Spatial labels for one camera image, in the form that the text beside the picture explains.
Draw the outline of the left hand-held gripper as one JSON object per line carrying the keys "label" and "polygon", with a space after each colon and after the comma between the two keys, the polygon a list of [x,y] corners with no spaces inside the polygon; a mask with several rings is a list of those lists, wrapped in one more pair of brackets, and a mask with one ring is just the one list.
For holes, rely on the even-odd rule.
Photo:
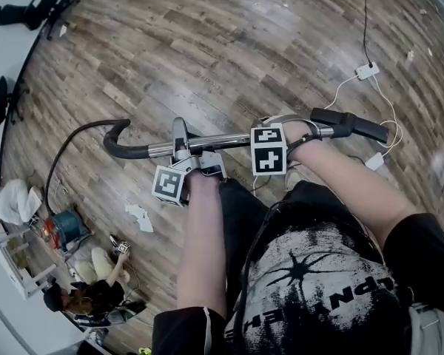
{"label": "left hand-held gripper", "polygon": [[189,155],[189,138],[186,121],[177,117],[172,123],[172,159],[170,166],[157,166],[152,182],[152,196],[172,205],[185,206],[189,202],[189,192],[185,178],[194,171],[205,177],[218,177],[225,180],[226,170],[221,154],[202,151],[200,155]]}

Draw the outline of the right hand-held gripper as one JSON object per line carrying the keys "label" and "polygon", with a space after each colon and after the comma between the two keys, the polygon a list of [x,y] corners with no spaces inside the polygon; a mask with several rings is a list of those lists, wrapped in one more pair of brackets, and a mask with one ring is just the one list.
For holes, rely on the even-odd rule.
{"label": "right hand-held gripper", "polygon": [[299,115],[276,115],[261,118],[263,127],[250,133],[253,175],[286,174],[286,139],[316,135],[318,127]]}

